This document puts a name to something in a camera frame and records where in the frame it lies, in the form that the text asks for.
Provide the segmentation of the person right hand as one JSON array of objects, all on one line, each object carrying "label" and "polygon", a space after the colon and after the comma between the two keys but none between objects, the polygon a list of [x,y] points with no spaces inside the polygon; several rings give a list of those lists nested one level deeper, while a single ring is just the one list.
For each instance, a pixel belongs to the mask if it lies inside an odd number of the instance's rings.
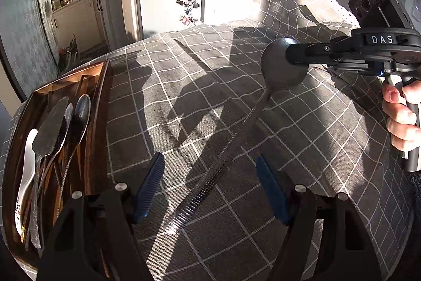
[{"label": "person right hand", "polygon": [[393,85],[383,83],[382,108],[388,117],[386,128],[391,144],[400,151],[409,152],[420,147],[420,127],[417,114],[400,103],[400,92]]}]

